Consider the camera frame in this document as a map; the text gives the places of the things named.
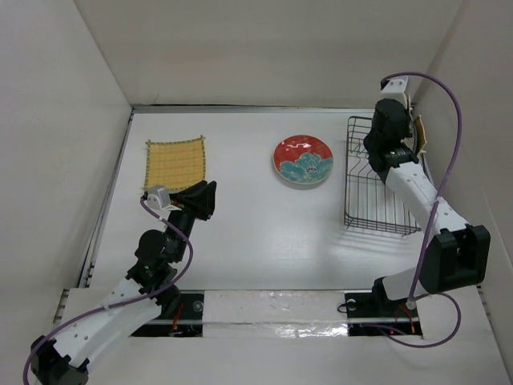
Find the square bamboo tray plate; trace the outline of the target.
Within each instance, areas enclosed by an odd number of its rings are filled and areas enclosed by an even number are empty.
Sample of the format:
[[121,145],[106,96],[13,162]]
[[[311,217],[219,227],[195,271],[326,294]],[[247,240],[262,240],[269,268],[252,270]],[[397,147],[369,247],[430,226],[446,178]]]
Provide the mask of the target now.
[[206,177],[204,137],[175,142],[146,143],[143,189],[161,185],[172,191],[189,188]]

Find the curved bamboo scoop plate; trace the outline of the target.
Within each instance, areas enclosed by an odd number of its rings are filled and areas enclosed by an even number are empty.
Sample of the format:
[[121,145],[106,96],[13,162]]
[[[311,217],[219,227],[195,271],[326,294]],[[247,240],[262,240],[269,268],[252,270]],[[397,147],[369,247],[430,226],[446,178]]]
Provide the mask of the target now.
[[417,132],[417,147],[416,153],[420,154],[424,151],[424,147],[426,146],[426,130],[424,124],[422,122],[422,117],[418,115],[414,120],[414,126]]

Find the red teal floral plate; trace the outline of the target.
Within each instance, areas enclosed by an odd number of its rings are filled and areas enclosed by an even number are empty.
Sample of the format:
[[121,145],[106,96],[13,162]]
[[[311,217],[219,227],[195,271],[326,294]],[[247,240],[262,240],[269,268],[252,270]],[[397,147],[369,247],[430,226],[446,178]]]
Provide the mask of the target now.
[[314,136],[295,135],[283,139],[274,149],[273,165],[277,173],[292,184],[314,186],[333,170],[333,152]]

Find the round bamboo plate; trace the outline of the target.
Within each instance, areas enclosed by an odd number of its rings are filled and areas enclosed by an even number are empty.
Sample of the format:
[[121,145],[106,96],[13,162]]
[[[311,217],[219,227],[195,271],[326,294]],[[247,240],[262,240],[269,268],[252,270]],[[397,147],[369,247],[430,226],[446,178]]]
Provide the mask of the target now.
[[418,146],[420,143],[420,134],[418,128],[419,114],[414,110],[410,112],[410,133],[412,136],[408,139],[408,146],[413,153],[418,154]]

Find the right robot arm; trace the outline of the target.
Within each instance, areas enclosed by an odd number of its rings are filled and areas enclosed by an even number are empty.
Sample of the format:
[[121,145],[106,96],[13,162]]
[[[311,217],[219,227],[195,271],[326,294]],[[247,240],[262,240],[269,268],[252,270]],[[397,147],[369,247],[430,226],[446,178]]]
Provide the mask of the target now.
[[478,285],[486,274],[490,233],[483,225],[471,225],[438,195],[403,142],[410,135],[404,105],[379,100],[364,139],[370,166],[406,204],[425,236],[417,266],[375,281],[370,305],[380,315],[396,310],[399,301]]

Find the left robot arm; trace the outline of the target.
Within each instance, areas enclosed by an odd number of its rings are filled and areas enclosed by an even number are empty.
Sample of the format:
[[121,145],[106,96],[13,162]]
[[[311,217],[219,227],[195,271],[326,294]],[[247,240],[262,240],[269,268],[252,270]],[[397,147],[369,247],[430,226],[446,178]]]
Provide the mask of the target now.
[[106,350],[146,322],[176,313],[180,301],[176,283],[194,255],[193,225],[212,217],[216,188],[216,182],[202,180],[178,192],[164,186],[146,190],[139,202],[165,229],[141,235],[135,264],[96,308],[32,342],[22,373],[24,383],[34,375],[41,384],[85,384],[91,365]]

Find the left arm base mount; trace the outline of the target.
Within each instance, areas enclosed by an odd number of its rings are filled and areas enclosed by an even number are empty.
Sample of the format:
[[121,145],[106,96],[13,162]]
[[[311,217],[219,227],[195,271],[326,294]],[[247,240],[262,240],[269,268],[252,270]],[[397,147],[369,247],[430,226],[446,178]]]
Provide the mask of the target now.
[[168,315],[147,322],[135,332],[137,338],[196,338],[203,336],[203,290],[182,291],[176,308]]

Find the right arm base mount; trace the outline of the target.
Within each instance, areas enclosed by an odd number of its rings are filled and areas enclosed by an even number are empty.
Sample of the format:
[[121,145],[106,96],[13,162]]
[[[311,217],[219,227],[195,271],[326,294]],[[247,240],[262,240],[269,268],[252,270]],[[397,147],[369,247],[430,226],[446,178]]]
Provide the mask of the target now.
[[337,312],[346,315],[350,337],[422,335],[418,311],[409,310],[405,299],[389,300],[382,278],[374,281],[370,292],[344,294]]

